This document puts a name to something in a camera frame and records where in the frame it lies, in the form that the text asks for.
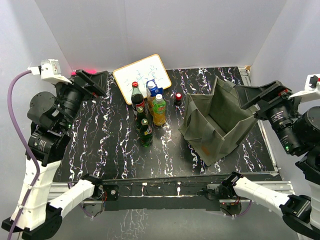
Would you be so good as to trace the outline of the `green canvas bag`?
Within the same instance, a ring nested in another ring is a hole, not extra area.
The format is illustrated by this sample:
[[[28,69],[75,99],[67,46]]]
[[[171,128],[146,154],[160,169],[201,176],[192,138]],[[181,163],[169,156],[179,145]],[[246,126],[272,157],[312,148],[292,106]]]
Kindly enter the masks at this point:
[[[184,120],[179,128],[184,139],[206,166],[229,155],[256,125],[253,105],[241,109],[235,84],[216,78],[210,94],[187,94]]]

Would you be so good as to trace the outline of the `coca-cola glass bottle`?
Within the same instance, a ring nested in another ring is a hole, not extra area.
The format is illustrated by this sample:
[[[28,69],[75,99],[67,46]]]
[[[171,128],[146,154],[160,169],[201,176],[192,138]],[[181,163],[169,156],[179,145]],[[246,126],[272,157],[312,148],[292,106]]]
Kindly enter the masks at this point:
[[[137,115],[138,107],[145,108],[145,99],[143,94],[139,89],[139,84],[137,81],[132,82],[132,94],[131,94],[131,105],[135,115]]]

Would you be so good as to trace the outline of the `blue bottle white cap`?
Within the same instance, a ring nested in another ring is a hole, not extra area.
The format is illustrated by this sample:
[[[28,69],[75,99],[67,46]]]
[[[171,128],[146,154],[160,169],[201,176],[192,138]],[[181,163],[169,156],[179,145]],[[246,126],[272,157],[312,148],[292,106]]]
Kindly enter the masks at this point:
[[[158,87],[158,85],[156,84],[156,81],[154,79],[148,80],[146,82],[146,95],[147,95],[148,110],[152,116],[154,115],[153,101],[154,101],[157,94],[163,95],[163,91],[164,91],[164,89],[162,87]]]

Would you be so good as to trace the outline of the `white cap green tea bottle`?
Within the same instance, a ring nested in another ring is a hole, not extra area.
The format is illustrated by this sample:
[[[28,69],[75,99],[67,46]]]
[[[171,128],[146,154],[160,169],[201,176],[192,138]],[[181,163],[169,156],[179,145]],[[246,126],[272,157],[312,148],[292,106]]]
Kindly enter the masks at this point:
[[[166,121],[166,101],[162,94],[157,94],[153,100],[153,123],[156,126],[162,126]]]

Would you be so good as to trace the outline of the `green glass bottle red label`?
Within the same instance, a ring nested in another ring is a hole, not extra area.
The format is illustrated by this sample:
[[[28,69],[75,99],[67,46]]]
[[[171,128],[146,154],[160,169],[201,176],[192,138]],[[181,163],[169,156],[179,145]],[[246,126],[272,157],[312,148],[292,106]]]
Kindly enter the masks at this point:
[[[143,146],[147,147],[153,140],[153,131],[148,120],[143,118],[141,120],[141,127],[139,129],[139,139]]]

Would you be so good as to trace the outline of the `green perrier bottle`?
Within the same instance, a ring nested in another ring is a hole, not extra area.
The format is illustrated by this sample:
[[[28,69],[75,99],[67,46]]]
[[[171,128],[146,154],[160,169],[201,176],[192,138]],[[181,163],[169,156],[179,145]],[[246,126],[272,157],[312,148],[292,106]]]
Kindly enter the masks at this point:
[[[136,128],[138,130],[140,130],[142,127],[143,119],[145,119],[146,123],[148,123],[148,119],[147,119],[144,107],[139,106],[137,107],[137,115],[136,115]]]

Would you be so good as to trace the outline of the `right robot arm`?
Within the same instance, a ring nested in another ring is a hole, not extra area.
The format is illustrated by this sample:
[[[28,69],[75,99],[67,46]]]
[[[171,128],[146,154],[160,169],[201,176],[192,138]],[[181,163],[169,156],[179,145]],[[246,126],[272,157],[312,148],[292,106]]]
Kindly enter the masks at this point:
[[[209,200],[248,199],[279,215],[301,240],[320,237],[320,108],[299,113],[299,105],[320,98],[320,76],[309,75],[304,89],[293,93],[279,81],[263,86],[235,86],[239,105],[258,106],[254,117],[268,121],[283,153],[275,154],[282,174],[295,168],[304,175],[309,195],[286,194],[257,184],[241,173],[232,172],[219,185],[208,184],[202,191]]]

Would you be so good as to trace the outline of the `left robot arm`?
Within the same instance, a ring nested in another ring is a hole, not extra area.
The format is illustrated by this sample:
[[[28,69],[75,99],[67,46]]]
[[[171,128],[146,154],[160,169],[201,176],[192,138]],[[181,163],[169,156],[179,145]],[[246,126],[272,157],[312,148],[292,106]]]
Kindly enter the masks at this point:
[[[86,174],[66,192],[49,199],[53,178],[71,139],[68,131],[83,102],[106,95],[110,74],[79,69],[66,78],[59,70],[44,66],[30,67],[27,72],[53,84],[56,92],[42,91],[31,99],[27,112],[31,135],[25,139],[13,112],[12,90],[8,91],[8,111],[26,149],[26,168],[16,209],[1,227],[9,235],[20,233],[23,240],[47,240],[57,233],[71,210],[104,194],[101,178]]]

